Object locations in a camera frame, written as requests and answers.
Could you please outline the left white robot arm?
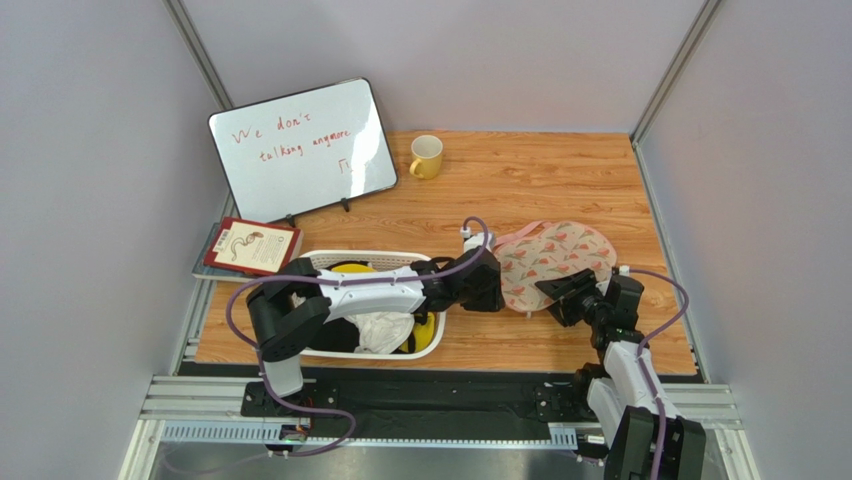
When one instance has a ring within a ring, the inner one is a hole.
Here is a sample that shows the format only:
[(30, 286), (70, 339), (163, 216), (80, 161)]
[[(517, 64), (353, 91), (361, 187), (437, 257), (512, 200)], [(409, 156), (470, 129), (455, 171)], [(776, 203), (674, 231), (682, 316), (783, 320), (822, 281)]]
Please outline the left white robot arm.
[(473, 312), (504, 308), (500, 264), (487, 249), (367, 273), (318, 269), (299, 258), (279, 275), (262, 278), (246, 299), (263, 376), (278, 397), (302, 390), (299, 356), (327, 322), (359, 314), (440, 313), (455, 304)]

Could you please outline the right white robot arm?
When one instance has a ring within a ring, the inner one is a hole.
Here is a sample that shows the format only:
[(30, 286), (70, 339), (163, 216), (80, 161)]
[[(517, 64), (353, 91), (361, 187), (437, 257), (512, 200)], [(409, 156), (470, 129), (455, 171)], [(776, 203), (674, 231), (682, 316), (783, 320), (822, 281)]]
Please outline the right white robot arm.
[(549, 313), (563, 326), (586, 323), (596, 364), (577, 370), (577, 395), (600, 423), (607, 479), (699, 479), (707, 435), (666, 394), (653, 368), (649, 338), (637, 328), (643, 284), (614, 270), (604, 289), (594, 271), (538, 281)]

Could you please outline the yellow bra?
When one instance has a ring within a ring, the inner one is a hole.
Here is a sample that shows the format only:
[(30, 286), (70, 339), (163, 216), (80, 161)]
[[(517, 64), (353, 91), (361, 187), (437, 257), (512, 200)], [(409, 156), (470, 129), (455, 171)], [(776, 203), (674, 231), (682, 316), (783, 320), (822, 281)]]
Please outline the yellow bra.
[(435, 314), (428, 313), (426, 316), (412, 315), (414, 316), (415, 324), (409, 338), (391, 354), (418, 353), (423, 351), (431, 343), (436, 328)]

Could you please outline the black bra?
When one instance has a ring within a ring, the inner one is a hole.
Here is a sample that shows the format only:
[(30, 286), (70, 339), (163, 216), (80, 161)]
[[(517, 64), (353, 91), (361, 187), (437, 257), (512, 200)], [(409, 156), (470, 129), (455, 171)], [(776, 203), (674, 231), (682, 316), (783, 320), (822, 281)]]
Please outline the black bra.
[(354, 353), (359, 346), (358, 327), (344, 318), (325, 323), (309, 343), (312, 350), (339, 353)]

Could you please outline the white plastic laundry basket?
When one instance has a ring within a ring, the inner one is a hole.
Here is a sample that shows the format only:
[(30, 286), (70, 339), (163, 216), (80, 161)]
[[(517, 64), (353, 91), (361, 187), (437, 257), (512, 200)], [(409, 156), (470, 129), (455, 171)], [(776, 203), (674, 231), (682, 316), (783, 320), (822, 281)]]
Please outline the white plastic laundry basket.
[[(418, 260), (429, 260), (429, 257), (413, 252), (393, 252), (378, 250), (313, 250), (301, 255), (310, 258), (316, 269), (330, 269), (333, 265), (345, 262), (362, 262), (378, 272), (395, 270)], [(364, 361), (413, 361), (430, 355), (440, 344), (446, 325), (446, 313), (440, 312), (434, 316), (430, 341), (424, 347), (413, 353), (349, 353), (314, 350), (307, 348), (301, 352), (303, 358), (331, 358)]]

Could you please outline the yellow ceramic mug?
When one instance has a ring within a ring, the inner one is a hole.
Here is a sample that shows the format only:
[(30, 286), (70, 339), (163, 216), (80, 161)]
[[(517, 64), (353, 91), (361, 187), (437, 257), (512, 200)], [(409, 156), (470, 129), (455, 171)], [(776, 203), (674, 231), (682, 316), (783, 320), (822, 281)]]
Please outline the yellow ceramic mug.
[(434, 135), (420, 135), (411, 143), (412, 162), (409, 173), (421, 180), (431, 180), (440, 173), (443, 162), (443, 142)]

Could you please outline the white dry-erase board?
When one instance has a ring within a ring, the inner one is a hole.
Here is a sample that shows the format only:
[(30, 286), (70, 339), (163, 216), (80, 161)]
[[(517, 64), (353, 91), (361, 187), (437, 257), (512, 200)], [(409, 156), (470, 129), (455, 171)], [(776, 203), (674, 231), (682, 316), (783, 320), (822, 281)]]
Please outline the white dry-erase board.
[(208, 127), (246, 220), (271, 223), (345, 204), (399, 179), (363, 77), (215, 113)]

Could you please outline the red cover book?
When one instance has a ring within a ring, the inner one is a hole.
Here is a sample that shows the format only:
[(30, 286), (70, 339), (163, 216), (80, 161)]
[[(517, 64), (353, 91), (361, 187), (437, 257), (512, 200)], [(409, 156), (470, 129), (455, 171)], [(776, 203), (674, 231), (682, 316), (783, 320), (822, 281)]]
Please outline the red cover book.
[(304, 233), (298, 228), (236, 217), (226, 217), (219, 224), (215, 244), (204, 259), (208, 266), (255, 278), (276, 274), (301, 251)]

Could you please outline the grey book underneath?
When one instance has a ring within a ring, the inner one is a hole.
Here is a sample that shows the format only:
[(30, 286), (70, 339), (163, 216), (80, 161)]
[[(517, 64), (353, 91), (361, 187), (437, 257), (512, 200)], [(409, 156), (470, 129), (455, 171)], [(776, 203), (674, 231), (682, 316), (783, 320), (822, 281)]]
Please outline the grey book underneath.
[(244, 272), (227, 270), (204, 264), (204, 259), (209, 248), (215, 244), (217, 232), (219, 231), (219, 229), (219, 223), (214, 223), (211, 227), (209, 234), (205, 240), (205, 244), (201, 248), (193, 266), (192, 275), (198, 280), (223, 281), (233, 283), (247, 283), (250, 280), (253, 280), (254, 276)]

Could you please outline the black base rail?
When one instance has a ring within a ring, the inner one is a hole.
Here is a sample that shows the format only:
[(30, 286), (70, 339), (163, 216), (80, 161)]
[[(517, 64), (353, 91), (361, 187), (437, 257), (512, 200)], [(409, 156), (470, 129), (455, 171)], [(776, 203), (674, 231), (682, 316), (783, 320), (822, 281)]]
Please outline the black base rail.
[(306, 367), (301, 407), (343, 410), (354, 437), (544, 440), (554, 422), (593, 423), (567, 373)]

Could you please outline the aluminium frame rails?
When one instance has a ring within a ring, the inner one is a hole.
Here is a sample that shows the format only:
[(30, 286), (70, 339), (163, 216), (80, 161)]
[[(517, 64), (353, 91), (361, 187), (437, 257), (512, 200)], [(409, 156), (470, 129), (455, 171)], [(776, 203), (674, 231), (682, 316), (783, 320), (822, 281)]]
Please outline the aluminium frame rails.
[(343, 410), (290, 410), (247, 377), (157, 376), (149, 386), (135, 439), (122, 474), (140, 478), (152, 470), (162, 442), (254, 444), (308, 449), (338, 442), (344, 448), (447, 448), (571, 453), (601, 464), (605, 455), (599, 422), (549, 424), (544, 440), (394, 440), (354, 437), (355, 417)]

